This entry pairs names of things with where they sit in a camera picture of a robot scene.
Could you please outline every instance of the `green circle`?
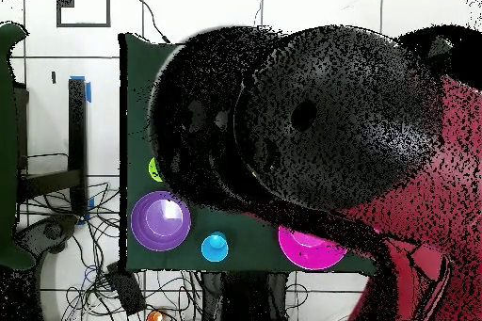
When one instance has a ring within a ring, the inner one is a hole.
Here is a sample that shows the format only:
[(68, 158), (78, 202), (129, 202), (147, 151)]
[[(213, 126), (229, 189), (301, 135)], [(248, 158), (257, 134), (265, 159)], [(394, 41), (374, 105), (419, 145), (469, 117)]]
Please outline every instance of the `green circle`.
[(149, 174), (151, 174), (151, 177), (157, 182), (162, 183), (161, 176), (159, 176), (159, 173), (157, 172), (157, 167), (155, 166), (154, 158), (151, 159), (151, 162), (149, 162)]

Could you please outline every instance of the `blue cup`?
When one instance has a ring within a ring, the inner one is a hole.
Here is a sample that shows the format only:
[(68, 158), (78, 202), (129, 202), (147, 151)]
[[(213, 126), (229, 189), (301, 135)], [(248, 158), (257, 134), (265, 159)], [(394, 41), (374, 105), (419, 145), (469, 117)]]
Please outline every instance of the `blue cup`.
[(228, 256), (228, 241), (226, 235), (214, 232), (207, 236), (201, 245), (201, 253), (209, 262), (221, 262)]

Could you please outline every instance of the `white tile wall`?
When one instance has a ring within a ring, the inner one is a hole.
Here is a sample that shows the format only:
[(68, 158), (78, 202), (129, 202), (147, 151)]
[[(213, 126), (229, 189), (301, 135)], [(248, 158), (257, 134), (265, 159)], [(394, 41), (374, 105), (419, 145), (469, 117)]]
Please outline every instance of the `white tile wall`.
[[(350, 24), (366, 27), (396, 37), (419, 27), (431, 24), (462, 24), (480, 30), (480, 9), (476, 0), (264, 0), (263, 24), (285, 32), (298, 31), (324, 24)], [(223, 25), (261, 23), (259, 0), (145, 0), (151, 7), (157, 27), (171, 42), (182, 42), (193, 34)], [(65, 21), (101, 21), (103, 0), (75, 0), (75, 8), (62, 9)], [(30, 90), (28, 108), (28, 150), (30, 154), (67, 152), (68, 149), (68, 78), (84, 75), (92, 85), (92, 102), (88, 103), (88, 173), (90, 175), (119, 174), (119, 60), (81, 58), (93, 56), (119, 56), (118, 33), (131, 32), (152, 42), (163, 42), (153, 27), (153, 19), (147, 8), (138, 0), (111, 0), (110, 28), (57, 28), (56, 0), (0, 0), (0, 22), (24, 24), (29, 33), (24, 44), (17, 44), (11, 60), (16, 79), (26, 81)], [(24, 59), (26, 55), (26, 74)], [(51, 73), (56, 72), (56, 83)], [(31, 159), (31, 172), (56, 171), (66, 168), (65, 158), (49, 157)], [(113, 189), (118, 188), (119, 178), (91, 177), (91, 185), (108, 180)], [(91, 195), (100, 190), (93, 187)], [(106, 205), (119, 211), (119, 199)], [(30, 211), (40, 208), (30, 206)], [(42, 218), (30, 215), (30, 223)], [(92, 222), (99, 225), (100, 219)], [(26, 225), (23, 217), (21, 226)], [(86, 225), (78, 226), (75, 237), (83, 250), (84, 260), (93, 264), (92, 240)], [(105, 264), (119, 258), (118, 241), (102, 236), (99, 240), (105, 256)], [(71, 239), (66, 249), (58, 255), (48, 255), (41, 275), (41, 298), (46, 321), (59, 321), (67, 307), (65, 290), (80, 286), (85, 267), (80, 260), (80, 250)], [(147, 289), (179, 276), (179, 272), (153, 271), (142, 273), (140, 285)], [(295, 281), (290, 274), (288, 283)], [(298, 309), (289, 309), (290, 321), (338, 321), (350, 314), (357, 303), (366, 278), (358, 274), (297, 273), (297, 282), (309, 291), (308, 299)], [(178, 290), (182, 281), (166, 285), (165, 290)], [(166, 292), (177, 306), (178, 293)], [(298, 287), (298, 298), (306, 297)], [(293, 306), (294, 292), (286, 295), (287, 306)], [(155, 307), (170, 307), (172, 303), (161, 292), (149, 296), (148, 303)], [(187, 296), (181, 293), (181, 304)], [(118, 301), (110, 301), (116, 309)], [(190, 313), (185, 318), (192, 318)], [(127, 321), (125, 314), (116, 314), (116, 321)], [(110, 321), (108, 316), (89, 316), (87, 321)]]
[[(90, 6), (97, 1), (103, 0), (90, 0)], [(142, 29), (138, 0), (111, 0), (112, 27), (57, 28), (56, 0), (25, 0), (25, 14), (27, 56), (119, 56), (118, 34)]]
[[(154, 14), (157, 28), (170, 42), (183, 42), (203, 30), (230, 25), (254, 25), (259, 0), (144, 0)], [(144, 9), (144, 36), (164, 42)]]
[(326, 24), (379, 31), (380, 0), (265, 0), (264, 24), (296, 32)]
[(13, 76), (17, 83), (25, 83), (24, 59), (12, 58), (10, 60)]
[[(69, 78), (85, 76), (91, 85), (86, 108), (88, 174), (119, 174), (119, 60), (28, 58), (26, 74), (29, 154), (69, 151)], [(36, 159), (33, 165), (32, 173), (56, 171), (52, 157)]]
[(481, 28), (479, 0), (383, 0), (383, 34), (397, 37), (433, 24)]
[(298, 297), (295, 293), (288, 292), (286, 295), (287, 302), (293, 301), (293, 305), (300, 304), (299, 308), (288, 311), (289, 321), (345, 321), (355, 309), (361, 296), (361, 294), (332, 292), (298, 293)]

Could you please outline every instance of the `electrical cord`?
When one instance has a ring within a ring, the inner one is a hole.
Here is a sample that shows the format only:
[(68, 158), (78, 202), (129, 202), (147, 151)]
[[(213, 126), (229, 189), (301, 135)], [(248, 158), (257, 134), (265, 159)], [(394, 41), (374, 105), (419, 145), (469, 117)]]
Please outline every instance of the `electrical cord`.
[(164, 34), (157, 28), (157, 26), (155, 24), (154, 14), (153, 14), (153, 11), (151, 10), (151, 7), (149, 7), (145, 1), (143, 1), (143, 0), (139, 0), (139, 1), (142, 5), (146, 6), (146, 8), (151, 13), (151, 16), (153, 18), (153, 26), (154, 26), (155, 30), (157, 30), (157, 32), (161, 35), (162, 40), (164, 40), (164, 42), (166, 42), (167, 44), (170, 44), (169, 39), (166, 36), (164, 36)]
[(260, 13), (260, 10), (261, 10), (261, 0), (258, 0), (258, 1), (260, 2), (260, 7), (256, 11), (256, 15), (254, 15), (254, 22), (253, 22), (254, 26), (256, 25), (256, 18), (258, 17), (258, 13)]

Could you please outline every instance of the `dark green panel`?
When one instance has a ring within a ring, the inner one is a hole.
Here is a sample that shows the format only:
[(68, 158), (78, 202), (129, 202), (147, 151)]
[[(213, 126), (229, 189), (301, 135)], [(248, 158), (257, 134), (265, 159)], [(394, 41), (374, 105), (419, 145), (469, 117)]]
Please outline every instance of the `dark green panel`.
[[(136, 202), (156, 190), (169, 190), (149, 174), (153, 157), (147, 135), (147, 108), (155, 76), (164, 61), (177, 47), (174, 44), (150, 44), (133, 35), (127, 42), (127, 210), (128, 239), (127, 267), (139, 269), (178, 270), (301, 270), (282, 254), (278, 243), (278, 230), (242, 215), (213, 212), (189, 204), (191, 231), (181, 246), (167, 252), (154, 252), (143, 248), (130, 229), (130, 213)], [(213, 264), (203, 259), (201, 243), (214, 231), (223, 232), (229, 244), (229, 255), (221, 263)], [(351, 254), (326, 271), (374, 273), (370, 260)]]

